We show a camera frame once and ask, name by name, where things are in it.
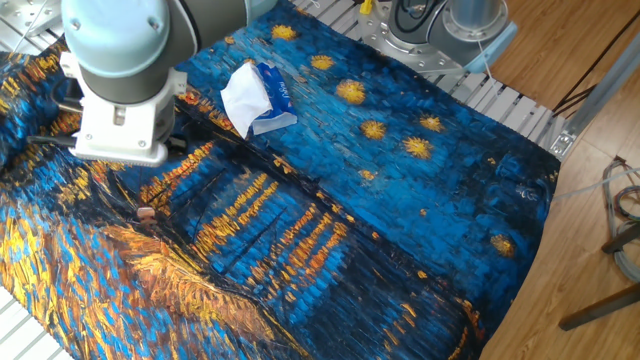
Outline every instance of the tissue box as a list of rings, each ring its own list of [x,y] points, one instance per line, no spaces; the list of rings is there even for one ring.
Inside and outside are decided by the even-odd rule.
[[[287,85],[284,83],[284,78],[282,78],[280,71],[276,67],[265,63],[258,64],[256,68],[262,77],[264,88],[267,91],[273,109],[253,121],[254,135],[296,124],[298,116],[293,109]]]

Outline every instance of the tissue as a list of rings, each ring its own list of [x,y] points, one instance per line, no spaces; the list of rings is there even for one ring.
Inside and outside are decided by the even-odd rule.
[[[269,64],[244,64],[220,93],[227,117],[243,138],[250,127],[259,135],[298,122],[284,78]]]

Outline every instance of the textured fabric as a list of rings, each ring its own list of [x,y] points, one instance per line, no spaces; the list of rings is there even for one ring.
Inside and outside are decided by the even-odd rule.
[[[188,156],[84,162],[25,145],[77,129],[46,96],[64,49],[0,63],[0,280],[74,357],[479,358],[550,154],[282,2],[178,67]],[[298,124],[236,136],[219,91],[245,61],[280,69]]]

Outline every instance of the white tissue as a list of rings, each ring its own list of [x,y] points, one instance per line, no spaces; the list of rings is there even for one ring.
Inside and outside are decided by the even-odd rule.
[[[262,78],[251,63],[242,65],[231,75],[220,95],[227,117],[242,138],[247,137],[253,120],[273,110]]]

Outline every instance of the black cable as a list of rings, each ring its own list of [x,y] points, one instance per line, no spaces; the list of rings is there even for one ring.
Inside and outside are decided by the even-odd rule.
[[[579,104],[581,101],[583,101],[584,99],[589,97],[590,93],[586,93],[586,94],[582,94],[580,95],[578,98],[576,98],[575,100],[569,102],[568,104],[564,105],[562,108],[558,109],[557,111],[555,111],[553,114],[555,116],[558,116],[560,114],[562,114],[563,112],[571,109],[573,106]]]
[[[68,80],[68,78],[62,78],[62,79],[58,80],[55,84],[53,84],[53,87],[51,87],[51,94],[50,94],[51,100],[56,105],[58,105],[60,110],[82,114],[82,107],[81,106],[76,106],[76,105],[71,104],[71,103],[66,103],[64,101],[59,101],[56,98],[56,93],[60,89],[60,86],[62,85],[62,83],[64,83],[67,80]]]
[[[427,4],[429,3],[429,1],[430,0],[425,0],[425,3],[424,3],[425,10],[427,9]],[[400,19],[398,17],[398,14],[400,13],[400,9],[402,9],[406,13],[409,13],[409,11],[407,10],[407,8],[404,5],[404,1],[402,1],[400,3],[400,5],[398,7],[396,7],[396,13],[394,14],[395,20],[396,20],[396,26],[398,26],[398,29],[400,29],[400,31],[402,31],[404,33],[412,33],[414,31],[418,30],[427,21],[427,19],[429,18],[429,14],[431,14],[431,12],[433,11],[433,9],[436,6],[436,3],[437,3],[437,1],[433,1],[431,3],[431,7],[429,8],[429,11],[425,11],[425,12],[422,13],[423,18],[422,18],[422,20],[420,20],[420,22],[418,22],[418,25],[412,27],[411,29],[405,29],[404,26],[400,25]]]
[[[568,98],[566,101],[571,101],[571,100],[573,100],[573,99],[575,99],[575,98],[577,98],[577,97],[581,97],[581,96],[583,96],[583,95],[585,95],[585,94],[587,94],[587,96],[588,96],[589,94],[591,94],[591,92],[593,91],[593,89],[595,89],[595,88],[596,88],[596,86],[598,86],[598,85],[597,85],[597,84],[596,84],[596,85],[593,85],[593,86],[591,86],[590,88],[588,88],[587,90],[583,90],[583,91],[581,91],[581,92],[579,92],[579,93],[577,93],[577,94],[575,94],[575,95],[572,95],[572,96],[571,96],[570,98]]]
[[[633,15],[633,17],[622,27],[622,29],[620,29],[620,31],[618,31],[618,33],[616,34],[616,36],[613,37],[613,39],[611,40],[611,42],[609,42],[609,44],[607,45],[606,48],[604,48],[604,50],[600,53],[600,56],[598,56],[598,58],[596,59],[596,61],[591,64],[591,66],[589,67],[589,69],[587,69],[587,71],[582,75],[582,77],[580,78],[580,80],[578,80],[578,82],[573,85],[573,87],[571,88],[571,90],[569,90],[569,92],[567,92],[564,97],[562,98],[562,100],[560,100],[560,102],[558,103],[558,105],[556,105],[556,107],[553,109],[553,112],[555,113],[556,111],[558,111],[558,109],[563,106],[568,100],[567,98],[571,95],[571,93],[573,93],[574,91],[576,91],[576,89],[578,88],[578,86],[580,86],[580,84],[582,84],[582,82],[584,81],[584,79],[587,78],[587,76],[589,76],[589,74],[593,71],[593,69],[596,68],[596,66],[600,63],[600,61],[602,61],[602,59],[605,57],[605,55],[609,52],[609,50],[611,50],[611,48],[613,47],[613,45],[618,41],[618,39],[620,39],[620,37],[622,36],[622,34],[624,34],[629,27],[631,27],[631,25],[638,19],[638,17],[640,17],[640,10],[638,10],[638,12],[635,13],[635,15]]]

